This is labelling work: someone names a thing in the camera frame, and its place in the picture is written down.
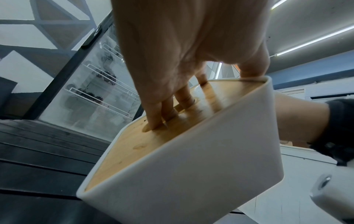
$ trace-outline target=wooden lid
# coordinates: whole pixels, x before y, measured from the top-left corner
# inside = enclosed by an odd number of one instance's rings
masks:
[[[209,81],[203,86],[198,85],[191,88],[195,104],[187,110],[182,110],[178,102],[174,101],[179,116],[168,121],[165,126],[151,131],[148,128],[146,117],[130,124],[122,131],[85,191],[90,190],[115,173],[158,149],[164,143],[213,116],[216,112],[235,104],[240,98],[262,84],[264,82]]]

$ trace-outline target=forearm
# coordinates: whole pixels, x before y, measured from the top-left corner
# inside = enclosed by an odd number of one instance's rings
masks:
[[[315,141],[329,121],[329,106],[275,92],[275,110],[280,140]]]

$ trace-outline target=fluorescent light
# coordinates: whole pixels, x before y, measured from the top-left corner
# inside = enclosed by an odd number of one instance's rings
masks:
[[[219,63],[219,66],[218,66],[218,70],[216,71],[215,79],[218,79],[218,78],[219,78],[219,74],[220,74],[220,70],[221,70],[221,65],[222,65],[222,63],[220,62],[220,63]]]
[[[350,26],[350,27],[347,27],[347,28],[345,28],[345,29],[339,30],[339,31],[337,31],[337,32],[334,32],[334,33],[328,34],[328,35],[326,35],[326,36],[324,36],[324,37],[320,37],[320,38],[315,39],[315,40],[313,40],[313,41],[310,41],[310,42],[304,43],[304,44],[302,44],[302,45],[299,45],[299,46],[296,46],[296,47],[290,48],[290,49],[288,49],[288,50],[286,50],[286,51],[282,51],[282,52],[280,52],[280,53],[276,53],[276,54],[275,54],[275,56],[279,56],[279,55],[283,55],[283,54],[289,53],[290,51],[294,51],[294,50],[296,50],[296,49],[299,49],[299,48],[305,47],[305,46],[307,46],[307,45],[310,45],[310,44],[316,43],[316,42],[318,42],[318,41],[321,41],[321,40],[327,39],[327,38],[329,38],[329,37],[333,37],[333,36],[335,36],[335,35],[337,35],[337,34],[341,34],[341,33],[343,33],[343,32],[346,32],[346,31],[348,31],[348,30],[352,30],[352,29],[354,29],[354,25],[352,25],[352,26]]]
[[[272,9],[277,8],[278,6],[280,6],[281,4],[283,4],[283,3],[286,2],[286,1],[287,1],[287,0],[278,1],[278,2],[272,7]]]

